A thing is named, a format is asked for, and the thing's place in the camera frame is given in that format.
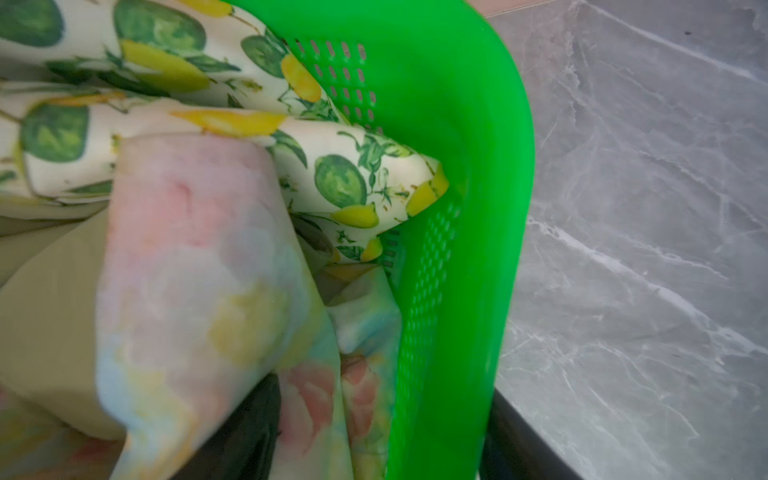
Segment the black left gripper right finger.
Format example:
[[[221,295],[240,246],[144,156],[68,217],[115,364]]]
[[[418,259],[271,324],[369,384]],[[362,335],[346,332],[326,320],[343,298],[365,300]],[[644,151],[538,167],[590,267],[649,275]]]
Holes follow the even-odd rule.
[[[482,480],[581,480],[496,389],[478,470]]]

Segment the olive green skirt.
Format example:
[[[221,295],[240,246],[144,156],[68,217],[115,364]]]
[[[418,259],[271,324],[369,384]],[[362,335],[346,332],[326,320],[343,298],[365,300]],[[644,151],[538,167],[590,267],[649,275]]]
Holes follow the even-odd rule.
[[[124,428],[95,385],[95,294],[106,212],[1,239],[1,384],[98,439]]]

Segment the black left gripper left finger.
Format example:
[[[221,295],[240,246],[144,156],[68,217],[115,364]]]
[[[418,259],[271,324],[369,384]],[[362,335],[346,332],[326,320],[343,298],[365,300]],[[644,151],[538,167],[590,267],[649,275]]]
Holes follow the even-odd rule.
[[[267,479],[279,434],[280,405],[278,376],[269,374],[174,478]]]

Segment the pastel floral skirt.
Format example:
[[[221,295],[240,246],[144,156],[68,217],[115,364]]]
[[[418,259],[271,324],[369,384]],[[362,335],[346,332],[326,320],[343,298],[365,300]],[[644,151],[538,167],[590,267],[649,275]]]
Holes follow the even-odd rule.
[[[175,479],[269,374],[267,479],[382,479],[402,316],[384,271],[327,266],[289,218],[270,155],[204,135],[119,152],[95,294],[95,385],[120,440],[1,384],[5,479]]]

